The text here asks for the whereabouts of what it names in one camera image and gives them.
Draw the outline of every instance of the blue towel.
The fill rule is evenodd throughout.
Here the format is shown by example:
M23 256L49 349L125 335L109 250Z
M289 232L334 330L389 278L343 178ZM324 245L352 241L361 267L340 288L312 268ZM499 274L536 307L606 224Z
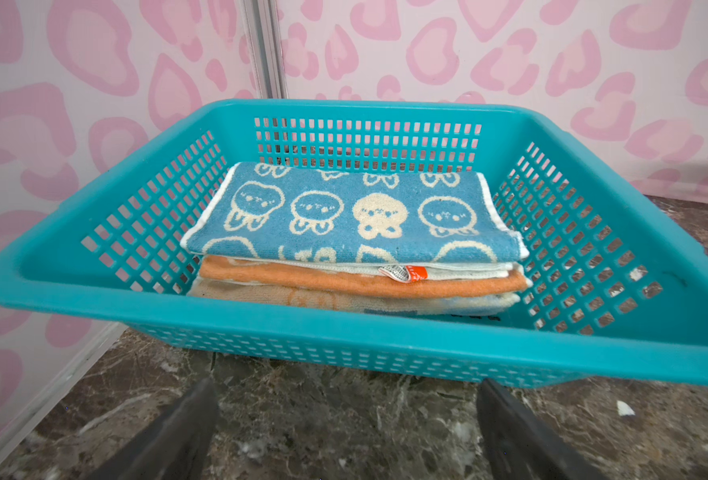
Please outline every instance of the blue towel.
M239 163L181 241L193 254L338 264L525 258L482 174L363 174Z

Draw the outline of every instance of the orange towel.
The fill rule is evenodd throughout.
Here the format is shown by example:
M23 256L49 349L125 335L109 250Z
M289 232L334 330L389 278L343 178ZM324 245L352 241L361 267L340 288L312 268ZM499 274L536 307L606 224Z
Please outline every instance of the orange towel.
M399 283L386 276L345 274L302 266L236 260L206 256L199 275L212 280L238 283L281 285L309 290L348 293L381 298L452 298L519 292L528 282L518 270L506 278L484 280L423 280Z

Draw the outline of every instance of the white tag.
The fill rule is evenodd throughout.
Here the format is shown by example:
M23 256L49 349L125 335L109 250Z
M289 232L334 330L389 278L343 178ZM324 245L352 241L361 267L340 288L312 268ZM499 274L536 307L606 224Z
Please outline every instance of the white tag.
M400 283L411 283L410 272L402 265L385 265L378 268L378 272L396 280Z

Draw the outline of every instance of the towel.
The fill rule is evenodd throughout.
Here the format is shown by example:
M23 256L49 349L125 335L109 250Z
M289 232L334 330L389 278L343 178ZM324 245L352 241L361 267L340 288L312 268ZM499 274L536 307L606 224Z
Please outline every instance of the towel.
M528 254L482 174L239 163L181 241L192 254L330 264L496 264Z
M279 285L349 295L403 299L480 297L518 292L532 284L521 270L510 271L506 278L397 283L384 276L346 274L216 255L204 258L199 275L207 279L246 285Z
M392 315L488 316L500 313L519 302L519 296L514 293L479 298L389 299L276 285L241 286L201 277L194 280L188 296L233 302L303 306L339 312Z

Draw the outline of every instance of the metal frame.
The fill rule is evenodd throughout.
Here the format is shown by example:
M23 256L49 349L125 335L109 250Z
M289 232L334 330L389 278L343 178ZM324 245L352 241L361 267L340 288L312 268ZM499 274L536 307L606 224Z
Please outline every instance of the metal frame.
M264 98L287 98L282 70L280 24L275 0L243 0L247 37L256 70L257 87Z

